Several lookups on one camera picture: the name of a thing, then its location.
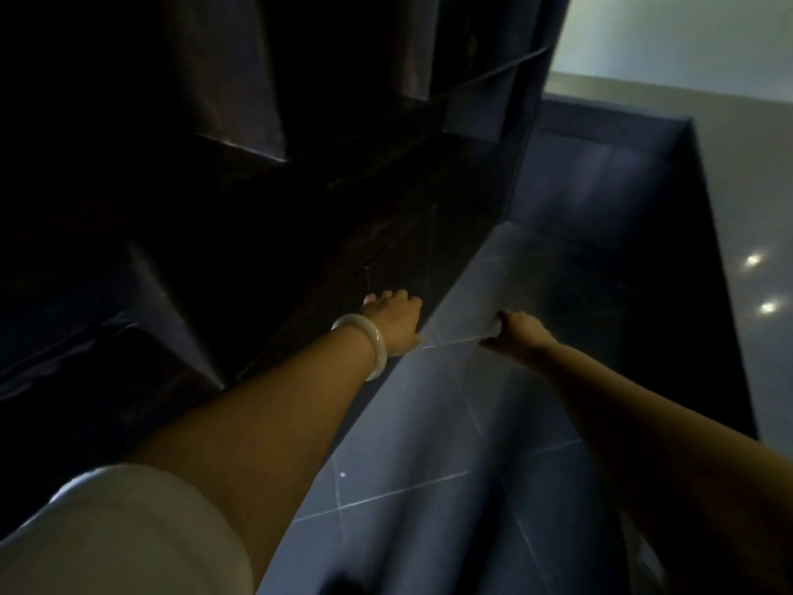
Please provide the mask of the person's right hand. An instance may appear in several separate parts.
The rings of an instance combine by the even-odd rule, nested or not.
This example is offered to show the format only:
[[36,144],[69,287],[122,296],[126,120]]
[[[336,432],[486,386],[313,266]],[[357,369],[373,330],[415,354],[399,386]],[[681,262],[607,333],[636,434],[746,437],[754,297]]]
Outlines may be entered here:
[[517,319],[513,320],[509,339],[486,337],[478,345],[521,366],[536,367],[560,343],[537,317],[521,310],[516,312]]

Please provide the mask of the person's left hand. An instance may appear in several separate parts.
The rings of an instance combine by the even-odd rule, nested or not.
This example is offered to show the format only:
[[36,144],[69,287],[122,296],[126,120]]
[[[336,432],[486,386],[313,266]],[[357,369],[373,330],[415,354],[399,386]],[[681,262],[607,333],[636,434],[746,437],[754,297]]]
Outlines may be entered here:
[[363,309],[362,305],[361,314],[379,330],[388,357],[402,357],[420,345],[418,324],[421,308],[391,304]]

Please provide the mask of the person's right forearm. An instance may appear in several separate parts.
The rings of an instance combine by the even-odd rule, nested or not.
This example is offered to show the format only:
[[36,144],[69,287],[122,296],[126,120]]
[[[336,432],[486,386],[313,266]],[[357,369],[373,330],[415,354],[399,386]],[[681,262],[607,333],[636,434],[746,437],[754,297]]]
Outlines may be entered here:
[[673,592],[793,595],[793,462],[560,343],[520,360],[556,390]]

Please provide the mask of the person's left forearm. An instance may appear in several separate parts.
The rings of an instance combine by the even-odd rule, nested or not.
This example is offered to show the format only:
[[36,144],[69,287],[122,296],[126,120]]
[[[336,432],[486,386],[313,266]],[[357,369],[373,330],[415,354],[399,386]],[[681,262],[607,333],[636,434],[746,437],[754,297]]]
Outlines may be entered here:
[[384,369],[385,343],[361,315],[274,369],[158,430],[129,461],[206,496],[241,539],[259,583],[322,468],[351,402]]

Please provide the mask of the dark wooden cabinet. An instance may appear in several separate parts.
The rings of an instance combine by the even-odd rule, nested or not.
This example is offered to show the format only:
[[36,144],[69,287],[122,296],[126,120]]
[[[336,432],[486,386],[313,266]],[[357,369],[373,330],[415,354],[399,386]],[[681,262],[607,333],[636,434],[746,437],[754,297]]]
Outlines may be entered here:
[[0,540],[502,218],[570,0],[0,0]]

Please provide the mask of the white shirt sleeve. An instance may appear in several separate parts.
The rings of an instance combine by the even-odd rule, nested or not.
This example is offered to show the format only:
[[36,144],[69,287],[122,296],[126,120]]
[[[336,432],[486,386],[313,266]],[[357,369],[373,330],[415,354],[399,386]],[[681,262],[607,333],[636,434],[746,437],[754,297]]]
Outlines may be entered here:
[[254,595],[241,539],[185,480],[120,464],[66,483],[0,542],[0,595]]

